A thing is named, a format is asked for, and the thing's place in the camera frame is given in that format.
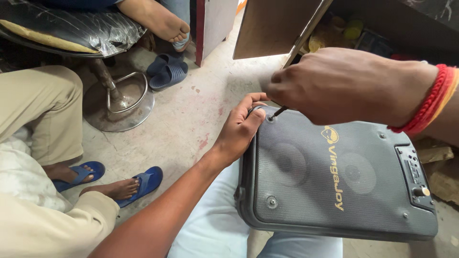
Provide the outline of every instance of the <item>khaki pants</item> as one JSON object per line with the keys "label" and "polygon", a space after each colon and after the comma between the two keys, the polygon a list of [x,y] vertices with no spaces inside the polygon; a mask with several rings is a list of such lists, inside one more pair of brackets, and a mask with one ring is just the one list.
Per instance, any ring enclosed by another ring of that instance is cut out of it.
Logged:
{"label": "khaki pants", "polygon": [[[3,73],[0,92],[0,142],[30,122],[31,155],[41,166],[83,153],[77,74],[61,66]],[[68,213],[8,194],[0,194],[0,203],[0,257],[87,257],[113,230],[119,211],[96,191],[84,193]]]}

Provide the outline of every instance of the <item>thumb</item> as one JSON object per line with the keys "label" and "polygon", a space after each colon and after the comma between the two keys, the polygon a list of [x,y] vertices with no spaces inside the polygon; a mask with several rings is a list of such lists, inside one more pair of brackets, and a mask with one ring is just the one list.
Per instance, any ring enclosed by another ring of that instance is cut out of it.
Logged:
{"label": "thumb", "polygon": [[258,127],[263,123],[264,118],[266,117],[266,112],[259,108],[250,112],[247,119],[243,122],[244,126],[246,126],[252,133],[256,133]]}

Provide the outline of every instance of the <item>blue sandal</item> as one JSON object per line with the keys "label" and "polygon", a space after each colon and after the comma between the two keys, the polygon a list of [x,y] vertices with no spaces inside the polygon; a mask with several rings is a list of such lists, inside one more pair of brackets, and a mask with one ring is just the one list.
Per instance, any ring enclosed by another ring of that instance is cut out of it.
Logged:
{"label": "blue sandal", "polygon": [[161,72],[150,79],[150,88],[154,91],[165,90],[183,81],[187,73],[188,65],[185,62],[166,65]]}
{"label": "blue sandal", "polygon": [[[94,171],[86,170],[85,168],[83,168],[85,165],[90,167]],[[72,187],[75,187],[77,185],[83,185],[83,184],[94,182],[94,181],[100,179],[105,173],[104,164],[102,164],[100,162],[97,162],[97,161],[85,162],[85,163],[83,163],[83,164],[81,164],[79,166],[70,167],[70,169],[75,171],[78,174],[78,176],[71,183],[67,183],[65,181],[58,180],[58,179],[55,179],[55,180],[52,181],[54,186],[56,187],[56,190],[58,192],[62,192],[62,191],[68,190],[68,189],[70,189]],[[88,181],[88,182],[82,182],[83,179],[85,177],[87,177],[88,175],[90,175],[90,174],[94,176],[92,178],[92,180]]]}
{"label": "blue sandal", "polygon": [[132,178],[137,178],[139,180],[139,188],[137,188],[137,193],[133,194],[131,198],[126,200],[115,200],[120,208],[133,203],[135,200],[142,198],[158,188],[162,181],[162,169],[160,167],[152,167],[145,171],[145,173],[140,173]]}
{"label": "blue sandal", "polygon": [[164,69],[166,65],[172,65],[178,62],[183,62],[185,55],[183,53],[159,54],[153,63],[146,69],[146,73],[151,77],[157,75]]}

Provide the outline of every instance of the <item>portable speaker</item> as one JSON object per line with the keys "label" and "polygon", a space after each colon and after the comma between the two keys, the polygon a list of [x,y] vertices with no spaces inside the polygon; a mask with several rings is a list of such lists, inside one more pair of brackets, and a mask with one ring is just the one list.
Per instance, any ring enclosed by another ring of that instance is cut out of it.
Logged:
{"label": "portable speaker", "polygon": [[[270,117],[277,108],[258,106]],[[318,126],[286,110],[262,123],[235,193],[258,230],[385,241],[429,240],[437,215],[410,139],[385,125]]]}

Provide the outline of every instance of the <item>red wrist thread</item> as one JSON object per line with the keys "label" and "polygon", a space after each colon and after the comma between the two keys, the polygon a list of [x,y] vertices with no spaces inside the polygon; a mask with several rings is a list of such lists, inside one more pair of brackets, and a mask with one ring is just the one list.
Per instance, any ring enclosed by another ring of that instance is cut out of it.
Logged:
{"label": "red wrist thread", "polygon": [[388,126],[388,129],[395,133],[405,132],[407,134],[417,134],[429,125],[433,115],[445,97],[449,86],[452,84],[454,77],[453,67],[439,64],[437,68],[437,78],[414,117],[402,127]]}

